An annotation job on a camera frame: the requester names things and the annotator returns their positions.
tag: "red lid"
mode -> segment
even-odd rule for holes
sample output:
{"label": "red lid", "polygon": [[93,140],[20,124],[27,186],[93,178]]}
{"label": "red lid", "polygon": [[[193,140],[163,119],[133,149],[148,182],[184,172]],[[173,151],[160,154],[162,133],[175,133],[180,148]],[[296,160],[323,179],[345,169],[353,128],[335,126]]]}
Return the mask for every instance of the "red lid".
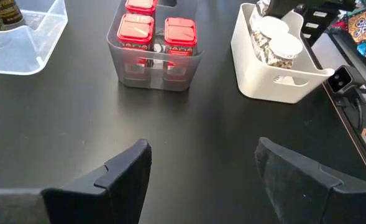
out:
{"label": "red lid", "polygon": [[149,44],[152,40],[153,18],[137,14],[124,14],[117,32],[121,42]]}
{"label": "red lid", "polygon": [[191,19],[167,18],[165,42],[168,45],[194,47],[197,42],[195,22]]}
{"label": "red lid", "polygon": [[157,8],[158,0],[127,0],[125,7],[130,12],[151,15]]}

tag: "red spice container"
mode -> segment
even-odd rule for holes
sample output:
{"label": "red spice container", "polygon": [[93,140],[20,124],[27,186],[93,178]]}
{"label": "red spice container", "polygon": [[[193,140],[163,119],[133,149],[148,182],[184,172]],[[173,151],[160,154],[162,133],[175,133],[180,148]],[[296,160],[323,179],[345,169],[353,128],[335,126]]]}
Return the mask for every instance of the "red spice container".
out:
{"label": "red spice container", "polygon": [[[172,55],[192,56],[197,43],[195,22],[184,18],[167,18],[165,21],[165,52]],[[165,63],[166,80],[182,81],[186,79],[186,66]]]}
{"label": "red spice container", "polygon": [[[124,14],[119,25],[117,38],[122,48],[150,50],[152,49],[154,21],[150,16]],[[144,58],[127,58],[125,61],[126,78],[145,80],[145,67],[150,62]]]}
{"label": "red spice container", "polygon": [[136,13],[155,18],[158,0],[127,0],[125,7],[130,13]]}

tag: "clear plastic bin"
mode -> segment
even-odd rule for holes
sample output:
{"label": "clear plastic bin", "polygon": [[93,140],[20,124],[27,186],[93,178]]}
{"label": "clear plastic bin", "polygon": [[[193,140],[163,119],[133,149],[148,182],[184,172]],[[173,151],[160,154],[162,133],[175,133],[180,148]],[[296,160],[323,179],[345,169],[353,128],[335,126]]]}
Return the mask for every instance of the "clear plastic bin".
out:
{"label": "clear plastic bin", "polygon": [[16,0],[24,15],[0,31],[0,73],[32,75],[47,64],[67,22],[64,0]]}
{"label": "clear plastic bin", "polygon": [[[123,49],[119,47],[116,34],[122,16],[126,13],[125,3],[126,0],[121,0],[107,35],[108,46],[119,81],[126,86],[138,88],[170,91],[185,91],[188,89],[203,54],[200,46],[197,44],[193,56],[170,55],[158,52],[158,50],[165,48],[165,43],[162,41],[165,19],[168,17],[182,17],[195,21],[198,0],[177,0],[177,5],[174,7],[157,6],[155,11],[155,50],[158,49],[157,52]],[[145,58],[150,62],[150,66],[138,68],[140,70],[139,72],[144,74],[141,78],[131,76],[127,72],[129,64],[126,62],[132,62],[138,58]],[[167,66],[165,66],[167,62],[172,62],[174,68],[169,68],[168,70]]]}

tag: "white storage basket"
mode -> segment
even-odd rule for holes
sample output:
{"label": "white storage basket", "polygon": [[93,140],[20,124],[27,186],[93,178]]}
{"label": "white storage basket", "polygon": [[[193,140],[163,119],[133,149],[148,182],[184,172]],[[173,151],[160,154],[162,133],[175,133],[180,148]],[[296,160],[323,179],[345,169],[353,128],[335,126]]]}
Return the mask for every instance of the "white storage basket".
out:
{"label": "white storage basket", "polygon": [[[239,90],[250,98],[297,103],[333,75],[334,70],[317,69],[305,48],[295,59],[292,69],[271,67],[261,62],[255,55],[248,29],[254,9],[255,5],[250,3],[240,6],[231,40]],[[289,25],[289,33],[301,40],[301,15],[291,11],[282,20]]]}

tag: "plastic storage container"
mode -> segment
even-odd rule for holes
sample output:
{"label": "plastic storage container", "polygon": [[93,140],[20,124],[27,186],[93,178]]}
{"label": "plastic storage container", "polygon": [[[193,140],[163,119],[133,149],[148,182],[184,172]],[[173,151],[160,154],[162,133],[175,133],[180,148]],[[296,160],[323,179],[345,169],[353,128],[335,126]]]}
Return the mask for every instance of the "plastic storage container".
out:
{"label": "plastic storage container", "polygon": [[[138,14],[124,14],[118,28],[119,46],[125,49],[151,50],[153,49],[153,18]],[[124,60],[127,78],[146,80],[144,68],[150,67],[151,60],[137,58],[133,61]]]}
{"label": "plastic storage container", "polygon": [[[254,7],[250,3],[240,6],[231,40],[239,90],[250,98],[297,103],[333,75],[334,70],[318,70],[306,48],[295,58],[291,69],[272,67],[261,62],[255,55],[247,27]],[[301,40],[303,18],[291,11],[282,20],[288,24],[289,33]]]}
{"label": "plastic storage container", "polygon": [[32,75],[47,64],[68,18],[64,0],[16,0],[20,26],[0,31],[0,73]]}
{"label": "plastic storage container", "polygon": [[[126,86],[138,88],[152,88],[170,91],[185,91],[190,87],[199,61],[202,57],[197,45],[197,52],[193,56],[172,55],[165,53],[166,43],[164,41],[165,20],[169,17],[182,17],[195,21],[198,0],[177,0],[174,7],[157,6],[155,11],[155,51],[149,52],[143,50],[125,49],[119,45],[117,30],[122,16],[126,11],[126,0],[121,0],[114,20],[107,35],[108,46],[114,61],[115,69],[119,81]],[[138,80],[130,78],[126,70],[126,62],[137,61],[138,58],[146,58],[152,61],[151,66],[144,67],[144,72],[148,78]],[[165,63],[171,62],[174,68],[168,70]],[[176,78],[167,79],[167,73],[174,73]]]}
{"label": "plastic storage container", "polygon": [[[197,43],[196,25],[190,19],[170,17],[165,21],[165,52],[171,55],[192,56]],[[167,72],[163,77],[168,81],[186,79],[186,65],[176,66],[173,62],[164,62]]]}

